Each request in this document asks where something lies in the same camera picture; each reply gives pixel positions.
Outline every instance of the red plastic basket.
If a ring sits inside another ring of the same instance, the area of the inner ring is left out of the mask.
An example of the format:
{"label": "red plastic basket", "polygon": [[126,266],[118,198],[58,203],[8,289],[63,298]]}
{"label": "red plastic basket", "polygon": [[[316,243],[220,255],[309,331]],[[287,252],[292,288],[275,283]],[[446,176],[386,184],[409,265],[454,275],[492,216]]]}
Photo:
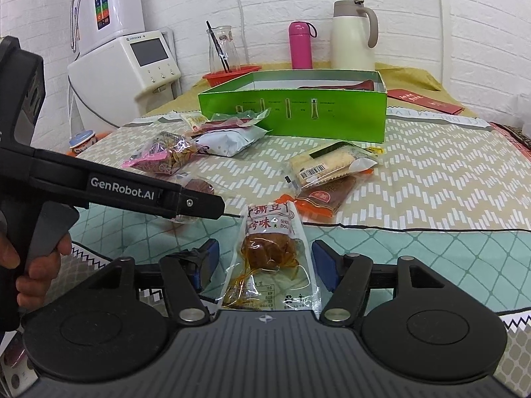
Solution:
{"label": "red plastic basket", "polygon": [[232,71],[230,73],[225,73],[224,71],[209,73],[204,75],[203,79],[206,79],[211,87],[215,87],[223,82],[231,81],[238,76],[246,75],[252,71],[258,71],[261,68],[262,66],[243,66],[240,70]]}

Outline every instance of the chopsticks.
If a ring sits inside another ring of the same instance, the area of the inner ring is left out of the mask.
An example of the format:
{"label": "chopsticks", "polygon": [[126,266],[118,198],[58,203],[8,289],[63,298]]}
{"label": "chopsticks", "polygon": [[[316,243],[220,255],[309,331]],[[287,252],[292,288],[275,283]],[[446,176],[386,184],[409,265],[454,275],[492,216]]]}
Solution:
{"label": "chopsticks", "polygon": [[210,23],[208,21],[206,21],[206,26],[208,27],[208,33],[210,34],[210,37],[212,38],[214,47],[216,48],[216,51],[219,55],[219,59],[221,60],[221,64],[223,65],[223,70],[225,71],[225,73],[229,73],[229,72],[232,73],[232,70],[230,70],[229,63],[227,61],[227,56],[221,50],[221,46],[219,46],[216,36],[214,35],[214,31],[212,31],[212,27],[210,26]]}

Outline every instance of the finger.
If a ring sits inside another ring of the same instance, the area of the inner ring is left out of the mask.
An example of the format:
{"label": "finger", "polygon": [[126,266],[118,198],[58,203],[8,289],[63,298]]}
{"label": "finger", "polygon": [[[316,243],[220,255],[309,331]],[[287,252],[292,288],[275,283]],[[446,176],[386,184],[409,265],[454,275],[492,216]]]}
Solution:
{"label": "finger", "polygon": [[17,278],[17,290],[23,295],[44,297],[50,288],[51,280],[32,280],[27,275]]}
{"label": "finger", "polygon": [[7,237],[0,234],[0,266],[7,269],[14,269],[20,263],[17,251],[13,248]]}
{"label": "finger", "polygon": [[48,256],[37,257],[28,268],[28,276],[33,280],[53,280],[59,275],[61,257],[57,251]]}
{"label": "finger", "polygon": [[44,305],[44,296],[28,296],[18,294],[17,302],[20,307],[27,308],[28,310],[36,310]]}
{"label": "finger", "polygon": [[68,232],[57,244],[57,251],[59,251],[63,256],[67,256],[72,252],[72,238]]}

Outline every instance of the green box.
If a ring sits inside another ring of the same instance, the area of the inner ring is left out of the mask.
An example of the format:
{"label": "green box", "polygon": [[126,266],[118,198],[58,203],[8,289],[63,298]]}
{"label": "green box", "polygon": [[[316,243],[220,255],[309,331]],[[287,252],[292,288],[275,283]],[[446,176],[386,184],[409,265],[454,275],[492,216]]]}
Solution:
{"label": "green box", "polygon": [[[370,79],[375,91],[329,90]],[[299,89],[301,86],[313,87]],[[199,94],[201,112],[235,114],[271,109],[259,123],[271,135],[383,143],[387,90],[377,71],[256,71]]]}

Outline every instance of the pink thermos bottle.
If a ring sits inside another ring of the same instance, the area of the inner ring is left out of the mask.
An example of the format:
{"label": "pink thermos bottle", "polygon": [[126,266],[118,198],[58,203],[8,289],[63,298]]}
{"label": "pink thermos bottle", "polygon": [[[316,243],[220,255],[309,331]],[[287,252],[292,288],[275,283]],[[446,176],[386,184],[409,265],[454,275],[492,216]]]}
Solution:
{"label": "pink thermos bottle", "polygon": [[309,22],[292,22],[289,25],[289,50],[292,69],[313,69],[310,37],[317,37],[317,30]]}

